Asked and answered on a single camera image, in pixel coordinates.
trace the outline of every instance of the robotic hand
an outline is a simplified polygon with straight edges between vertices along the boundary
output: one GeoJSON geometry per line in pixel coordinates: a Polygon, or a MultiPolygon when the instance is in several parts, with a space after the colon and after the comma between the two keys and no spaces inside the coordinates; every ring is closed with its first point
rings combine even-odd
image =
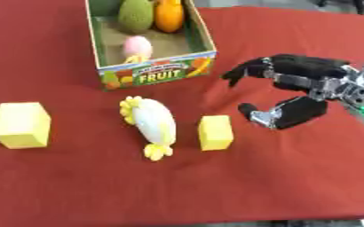
{"type": "Polygon", "coordinates": [[[268,112],[258,111],[251,104],[239,105],[250,121],[271,129],[286,129],[325,114],[328,99],[339,99],[352,114],[364,117],[364,68],[360,72],[349,64],[340,59],[278,54],[240,64],[223,79],[233,87],[246,75],[270,78],[278,88],[307,92],[307,97],[280,102],[268,112]]]}

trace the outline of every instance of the floor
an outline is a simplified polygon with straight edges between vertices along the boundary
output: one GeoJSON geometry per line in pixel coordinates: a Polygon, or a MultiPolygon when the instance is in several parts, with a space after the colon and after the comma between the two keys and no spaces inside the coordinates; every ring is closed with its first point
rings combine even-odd
{"type": "Polygon", "coordinates": [[[253,5],[275,8],[290,8],[309,11],[356,13],[352,0],[328,0],[328,5],[319,8],[319,0],[194,0],[198,7],[229,7],[235,5],[253,5]]]}
{"type": "MultiPolygon", "coordinates": [[[[198,7],[230,7],[236,5],[290,8],[298,10],[356,13],[352,0],[329,0],[328,5],[319,8],[319,0],[194,0],[198,7]]],[[[360,227],[360,220],[335,221],[285,221],[285,222],[249,222],[249,223],[213,223],[196,224],[189,227],[360,227]]]]}

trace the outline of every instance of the fruit box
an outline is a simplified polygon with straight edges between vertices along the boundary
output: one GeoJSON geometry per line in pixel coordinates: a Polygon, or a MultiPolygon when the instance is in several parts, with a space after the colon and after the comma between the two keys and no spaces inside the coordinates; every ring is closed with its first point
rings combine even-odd
{"type": "Polygon", "coordinates": [[[208,74],[217,50],[193,0],[183,0],[184,26],[167,34],[154,26],[144,34],[154,47],[143,63],[123,64],[123,42],[128,34],[117,25],[123,0],[86,0],[95,63],[106,90],[170,82],[208,74]]]}

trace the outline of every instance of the yellow foam block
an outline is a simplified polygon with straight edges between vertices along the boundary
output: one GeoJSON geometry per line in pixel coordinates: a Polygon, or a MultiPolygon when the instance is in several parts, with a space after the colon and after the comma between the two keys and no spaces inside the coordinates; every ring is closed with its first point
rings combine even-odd
{"type": "Polygon", "coordinates": [[[51,117],[39,103],[0,105],[0,143],[10,149],[45,147],[51,117]]]}
{"type": "Polygon", "coordinates": [[[233,142],[229,116],[203,116],[199,125],[199,138],[202,151],[226,149],[233,142]]]}

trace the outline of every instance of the red table surface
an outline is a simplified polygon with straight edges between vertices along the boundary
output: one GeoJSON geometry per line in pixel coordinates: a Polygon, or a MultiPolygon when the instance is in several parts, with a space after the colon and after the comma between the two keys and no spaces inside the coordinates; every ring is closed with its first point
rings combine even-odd
{"type": "Polygon", "coordinates": [[[248,123],[241,102],[269,108],[301,93],[218,77],[276,53],[364,64],[364,17],[237,7],[200,9],[218,47],[210,76],[103,92],[83,1],[0,1],[0,103],[38,101],[51,114],[47,149],[0,145],[0,227],[136,226],[364,216],[364,125],[338,103],[283,131],[248,123]],[[178,124],[175,154],[143,158],[126,125],[127,95],[163,102],[178,124]],[[201,153],[197,122],[229,114],[235,140],[201,153]]]}

